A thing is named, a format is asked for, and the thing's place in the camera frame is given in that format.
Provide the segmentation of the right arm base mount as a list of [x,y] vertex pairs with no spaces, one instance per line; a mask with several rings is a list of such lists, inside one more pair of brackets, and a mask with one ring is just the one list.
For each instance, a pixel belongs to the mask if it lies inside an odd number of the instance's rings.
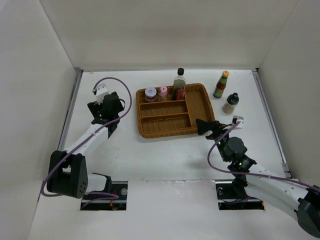
[[265,210],[264,202],[247,195],[244,175],[215,182],[218,209],[221,211]]

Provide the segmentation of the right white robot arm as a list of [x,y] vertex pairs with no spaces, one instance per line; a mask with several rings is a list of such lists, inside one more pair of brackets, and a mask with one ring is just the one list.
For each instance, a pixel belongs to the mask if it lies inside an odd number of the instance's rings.
[[295,221],[309,235],[320,236],[320,188],[299,180],[280,177],[247,156],[247,148],[239,137],[230,137],[234,129],[242,128],[244,119],[233,116],[230,124],[196,119],[197,133],[214,141],[214,148],[224,162],[229,163],[227,174],[232,174],[232,192],[238,198],[246,195],[269,203]]

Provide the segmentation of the pink-cap spice jar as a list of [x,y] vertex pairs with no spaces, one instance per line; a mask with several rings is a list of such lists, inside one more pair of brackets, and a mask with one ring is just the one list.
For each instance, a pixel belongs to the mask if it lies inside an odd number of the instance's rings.
[[157,101],[165,102],[168,100],[168,88],[163,85],[158,88]]

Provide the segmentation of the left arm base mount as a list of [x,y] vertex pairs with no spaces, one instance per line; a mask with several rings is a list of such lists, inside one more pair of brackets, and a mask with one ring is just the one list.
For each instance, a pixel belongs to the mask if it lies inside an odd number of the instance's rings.
[[88,188],[81,200],[81,211],[125,211],[127,209],[128,182],[113,181],[108,175],[92,173]]

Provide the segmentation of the tall red-label glass bottle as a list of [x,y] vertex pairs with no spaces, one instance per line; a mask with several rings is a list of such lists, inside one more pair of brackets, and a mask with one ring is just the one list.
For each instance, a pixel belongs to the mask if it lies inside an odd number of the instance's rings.
[[173,100],[180,101],[185,99],[186,80],[184,73],[185,70],[182,67],[177,69],[177,76],[173,80]]

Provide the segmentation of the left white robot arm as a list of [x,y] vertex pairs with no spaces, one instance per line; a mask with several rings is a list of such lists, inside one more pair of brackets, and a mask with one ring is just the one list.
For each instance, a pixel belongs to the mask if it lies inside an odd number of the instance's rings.
[[76,199],[90,193],[96,193],[103,200],[114,198],[111,178],[101,173],[88,173],[86,158],[117,129],[119,113],[124,110],[125,102],[114,91],[87,106],[93,121],[71,147],[51,154],[46,189],[58,196]]

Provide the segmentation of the white-lid dark jam jar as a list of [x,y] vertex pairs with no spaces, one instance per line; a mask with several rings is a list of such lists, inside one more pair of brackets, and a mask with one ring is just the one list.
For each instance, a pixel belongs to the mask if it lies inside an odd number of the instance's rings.
[[147,103],[153,103],[157,98],[157,89],[154,87],[147,87],[144,91],[144,99]]

